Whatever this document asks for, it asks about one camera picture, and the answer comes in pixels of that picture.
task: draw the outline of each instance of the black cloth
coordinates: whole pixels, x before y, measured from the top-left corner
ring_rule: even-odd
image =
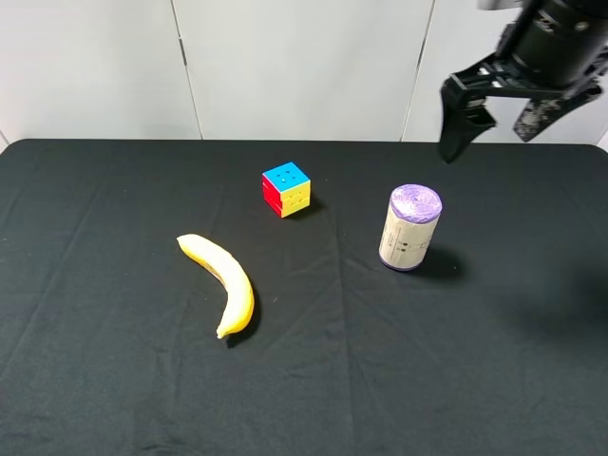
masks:
[[[0,454],[605,456],[608,156],[580,145],[24,141],[0,156]],[[314,201],[279,218],[263,171]],[[378,257],[390,191],[444,202]],[[196,233],[256,288],[215,330]]]

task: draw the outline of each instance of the cylindrical container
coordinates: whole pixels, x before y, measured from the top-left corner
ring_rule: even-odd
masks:
[[[442,211],[439,195],[423,185],[402,185],[390,194],[380,259],[398,271],[416,268],[427,254]]]

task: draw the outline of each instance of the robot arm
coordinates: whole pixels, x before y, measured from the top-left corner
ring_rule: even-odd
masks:
[[[486,10],[518,5],[522,13],[507,26],[496,52],[444,82],[439,150],[446,162],[496,126],[485,108],[487,97],[530,99],[514,126],[528,142],[602,93],[598,79],[608,71],[608,1],[480,0]]]

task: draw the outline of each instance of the purple lid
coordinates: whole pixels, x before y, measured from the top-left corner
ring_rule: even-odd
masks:
[[[416,184],[395,188],[390,194],[390,207],[399,219],[410,223],[429,223],[439,217],[443,208],[439,195]]]

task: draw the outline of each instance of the panel seam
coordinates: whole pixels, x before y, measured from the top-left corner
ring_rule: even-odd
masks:
[[[400,143],[403,142],[403,139],[406,136],[406,129],[408,128],[409,115],[411,114],[411,105],[413,104],[414,95],[416,93],[416,86],[418,85],[418,77],[420,76],[420,68],[422,66],[422,60],[423,60],[423,57],[425,54],[425,48],[427,47],[428,33],[430,32],[430,24],[432,22],[433,14],[435,12],[436,2],[437,2],[437,0],[433,0],[432,5],[430,6],[430,12],[428,14],[428,20],[427,20],[427,29],[425,30],[425,38],[423,39],[422,45],[420,46],[420,54],[418,55],[418,64],[416,65],[416,74],[414,75],[414,84],[413,84],[413,87],[411,88],[409,104],[408,104],[408,112],[406,113],[406,119],[404,120],[404,123],[403,123],[401,138],[399,140]]]
[[[204,138],[202,137],[202,128],[200,126],[199,110],[197,109],[197,102],[194,98],[194,90],[192,88],[192,80],[190,79],[190,72],[188,71],[188,64],[187,64],[188,57],[186,55],[185,44],[181,37],[181,29],[180,29],[180,21],[178,20],[178,12],[175,8],[175,0],[170,0],[170,2],[171,2],[171,11],[173,12],[173,20],[175,21],[175,29],[176,29],[176,32],[178,33],[178,40],[180,41],[181,58],[183,59],[183,67],[186,72],[186,79],[188,81],[188,88],[190,90],[190,100],[192,100],[192,106],[194,107],[194,115],[197,119],[197,127],[199,128],[199,135],[200,135],[200,138],[203,140]]]

